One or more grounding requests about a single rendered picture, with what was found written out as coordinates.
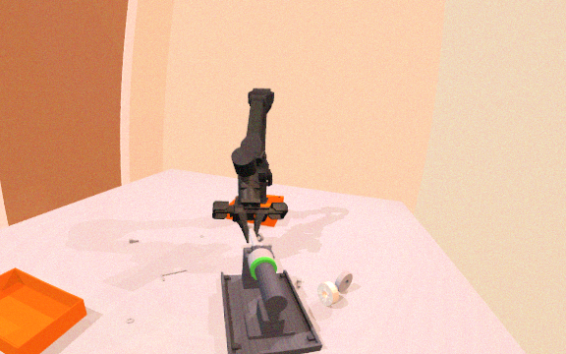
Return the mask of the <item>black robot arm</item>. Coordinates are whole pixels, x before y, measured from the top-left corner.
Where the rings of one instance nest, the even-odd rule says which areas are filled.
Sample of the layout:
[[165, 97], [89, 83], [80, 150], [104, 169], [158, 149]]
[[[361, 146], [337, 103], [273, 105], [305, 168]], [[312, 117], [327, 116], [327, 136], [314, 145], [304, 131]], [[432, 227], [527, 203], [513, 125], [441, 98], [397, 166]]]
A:
[[266, 205], [266, 186], [272, 186], [272, 173], [265, 153], [266, 115], [272, 107], [274, 91], [270, 88], [253, 88], [248, 92], [250, 105], [247, 136], [241, 146], [231, 154], [237, 174], [237, 186], [244, 181], [259, 184], [260, 204]]

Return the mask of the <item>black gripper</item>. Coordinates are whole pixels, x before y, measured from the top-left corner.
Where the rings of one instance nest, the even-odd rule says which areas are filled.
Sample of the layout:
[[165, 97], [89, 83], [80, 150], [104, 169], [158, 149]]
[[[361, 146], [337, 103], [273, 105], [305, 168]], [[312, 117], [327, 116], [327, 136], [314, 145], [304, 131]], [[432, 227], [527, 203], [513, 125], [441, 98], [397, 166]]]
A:
[[254, 214], [254, 232], [257, 233], [262, 222], [267, 217], [271, 220], [282, 220], [288, 213], [286, 203], [272, 202], [270, 206], [260, 206], [259, 184], [255, 181], [244, 181], [238, 184], [238, 206], [229, 206], [229, 202], [214, 201], [212, 218], [224, 219], [227, 213], [232, 213], [233, 221], [237, 222], [247, 243], [250, 243], [249, 226], [246, 214]]

